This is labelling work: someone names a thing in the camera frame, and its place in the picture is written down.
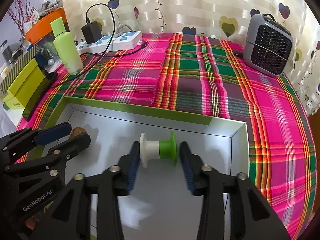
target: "spool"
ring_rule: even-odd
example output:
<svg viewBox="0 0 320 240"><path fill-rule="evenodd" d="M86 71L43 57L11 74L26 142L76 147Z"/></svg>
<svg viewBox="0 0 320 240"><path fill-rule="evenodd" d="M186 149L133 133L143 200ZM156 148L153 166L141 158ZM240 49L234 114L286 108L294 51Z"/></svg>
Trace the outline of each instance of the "spool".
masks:
<svg viewBox="0 0 320 240"><path fill-rule="evenodd" d="M177 145L174 132L171 132L169 141L147 141L146 134L140 136L140 159L146 169L148 161L153 159L171 159L177 165Z"/></svg>

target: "curtain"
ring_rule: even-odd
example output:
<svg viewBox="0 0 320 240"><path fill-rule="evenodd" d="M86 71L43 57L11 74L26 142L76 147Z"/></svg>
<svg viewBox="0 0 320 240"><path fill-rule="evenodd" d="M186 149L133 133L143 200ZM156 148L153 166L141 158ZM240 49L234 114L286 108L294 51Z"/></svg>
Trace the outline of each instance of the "curtain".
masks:
<svg viewBox="0 0 320 240"><path fill-rule="evenodd" d="M112 8L116 25L126 23L134 30L142 32L204 35L242 45L246 43L251 16L270 13L293 36L294 48L285 73L308 114L316 111L318 107L312 94L320 100L319 78L317 81L313 78L313 85L310 77L302 85L298 85L316 57L319 40L319 24L304 0L63 0L63 3L70 30L78 41L83 38L81 27L85 25L87 8L95 3L106 3ZM102 34L112 32L113 24L108 8L94 7L88 16L90 20L98 21ZM307 83L313 90L307 89Z"/></svg>

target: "brown object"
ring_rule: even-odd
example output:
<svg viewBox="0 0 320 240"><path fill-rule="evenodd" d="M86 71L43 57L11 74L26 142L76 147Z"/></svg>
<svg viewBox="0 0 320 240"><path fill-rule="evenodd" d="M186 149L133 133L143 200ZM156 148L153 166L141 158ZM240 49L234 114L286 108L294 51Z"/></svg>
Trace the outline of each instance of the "brown object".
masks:
<svg viewBox="0 0 320 240"><path fill-rule="evenodd" d="M317 171L318 171L317 182L319 183L320 181L320 110L316 114L309 116L308 119L309 119L311 131L313 135L313 140L315 142ZM320 187L318 184L313 211L316 212L319 209L319 207L320 207Z"/></svg>
<svg viewBox="0 0 320 240"><path fill-rule="evenodd" d="M32 216L31 218L29 218L28 220L26 220L25 225L27 228L33 230L36 227L36 219Z"/></svg>
<svg viewBox="0 0 320 240"><path fill-rule="evenodd" d="M81 127L78 126L78 127L74 128L74 129L71 131L70 136L69 136L69 139L71 139L71 138L73 138L73 137L75 137L75 136L77 136L77 135L79 135L79 134L82 134L82 133L88 134L85 129L83 129L83 128L81 128Z"/></svg>

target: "white spool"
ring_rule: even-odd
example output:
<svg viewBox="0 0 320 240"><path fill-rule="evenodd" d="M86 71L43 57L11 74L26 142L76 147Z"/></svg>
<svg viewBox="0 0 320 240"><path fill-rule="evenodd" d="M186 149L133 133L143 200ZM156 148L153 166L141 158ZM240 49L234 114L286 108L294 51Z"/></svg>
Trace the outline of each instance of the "white spool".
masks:
<svg viewBox="0 0 320 240"><path fill-rule="evenodd" d="M140 159L145 169L149 160L160 159L159 141L147 141L145 133L140 136Z"/></svg>

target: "yellow green box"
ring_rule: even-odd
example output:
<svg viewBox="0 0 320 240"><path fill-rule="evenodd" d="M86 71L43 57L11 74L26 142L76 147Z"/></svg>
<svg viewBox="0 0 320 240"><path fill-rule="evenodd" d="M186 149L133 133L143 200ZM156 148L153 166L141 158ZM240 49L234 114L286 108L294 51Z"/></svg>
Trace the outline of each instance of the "yellow green box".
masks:
<svg viewBox="0 0 320 240"><path fill-rule="evenodd" d="M14 79L2 99L3 102L10 109L25 108L43 79L44 75L33 58Z"/></svg>

